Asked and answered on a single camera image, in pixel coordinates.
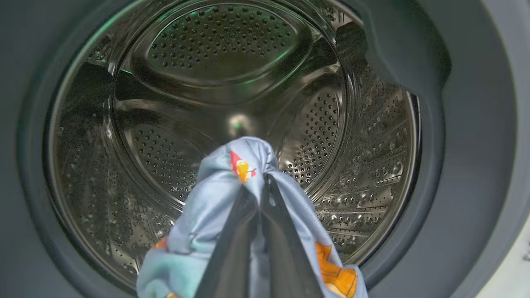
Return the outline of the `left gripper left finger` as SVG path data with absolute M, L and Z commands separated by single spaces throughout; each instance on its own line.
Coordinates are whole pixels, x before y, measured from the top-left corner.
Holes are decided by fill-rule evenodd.
M 251 243 L 257 234 L 258 213 L 255 196 L 241 187 L 197 288 L 196 298 L 250 296 Z

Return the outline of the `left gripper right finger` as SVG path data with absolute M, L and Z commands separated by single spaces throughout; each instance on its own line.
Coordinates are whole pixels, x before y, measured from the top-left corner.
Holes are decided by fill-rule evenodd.
M 260 219 L 267 243 L 272 298 L 323 298 L 276 179 L 264 175 Z

